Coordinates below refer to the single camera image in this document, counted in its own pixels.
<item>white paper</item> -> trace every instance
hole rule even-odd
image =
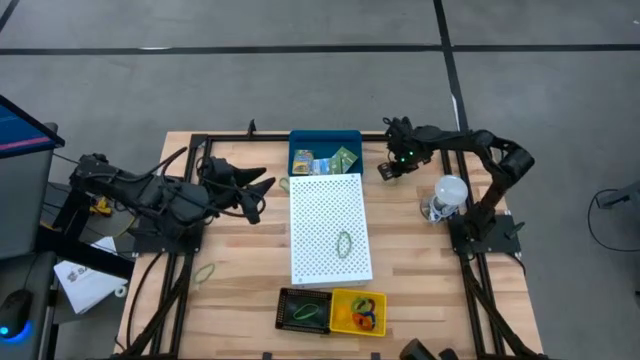
[[[91,246],[103,251],[108,250],[114,254],[116,252],[115,243],[110,236],[96,241]],[[127,283],[127,280],[70,261],[62,261],[53,269],[76,314],[84,314],[117,288]]]

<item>black mouse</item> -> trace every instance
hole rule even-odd
[[[14,291],[0,305],[0,337],[11,339],[24,330],[29,319],[33,294],[25,289]]]

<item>green rubber band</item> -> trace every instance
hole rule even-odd
[[[347,248],[347,251],[343,254],[340,252],[340,243],[342,242],[342,238],[347,239],[347,244],[349,244],[349,247]],[[351,254],[351,248],[353,247],[353,241],[351,240],[351,234],[349,234],[346,231],[340,231],[340,234],[338,234],[338,240],[336,241],[336,252],[338,253],[338,257],[340,259],[346,259],[347,256],[349,256],[349,254]]]
[[[367,299],[365,298],[361,298],[358,297],[356,298],[352,303],[351,303],[351,313],[353,314],[358,314],[360,311],[358,310],[358,305],[360,305],[361,302],[366,302]]]
[[[302,310],[304,310],[307,306],[310,307],[315,307],[315,310],[308,313],[308,314],[304,314],[302,316],[298,316],[298,313]],[[308,319],[310,317],[312,317],[313,315],[317,314],[318,312],[320,312],[320,306],[316,305],[316,304],[305,304],[303,305],[300,309],[298,309],[298,311],[296,311],[295,313],[293,313],[293,319],[294,320],[304,320],[304,319]]]
[[[287,194],[289,193],[289,179],[288,178],[280,178],[280,181],[278,181],[278,185],[280,185],[280,188],[282,190],[284,190]]]
[[[215,269],[216,269],[216,264],[213,264],[213,263],[201,267],[200,270],[198,270],[196,274],[193,276],[193,282],[195,284],[201,284],[207,281],[207,279],[209,279],[209,277],[213,274],[213,271]]]

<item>bracket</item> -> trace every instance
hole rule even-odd
[[[464,228],[464,218],[461,215],[454,215],[449,219],[449,231],[451,233],[451,247],[458,255],[464,254],[484,254],[519,253],[520,240],[517,230],[522,224],[516,226],[511,215],[496,215],[496,224],[493,229],[481,241],[470,241]]]

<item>perforated white board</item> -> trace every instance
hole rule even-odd
[[[289,179],[291,283],[298,288],[359,286],[373,278],[360,174]],[[338,256],[340,232],[351,252]],[[344,240],[341,249],[346,250]]]

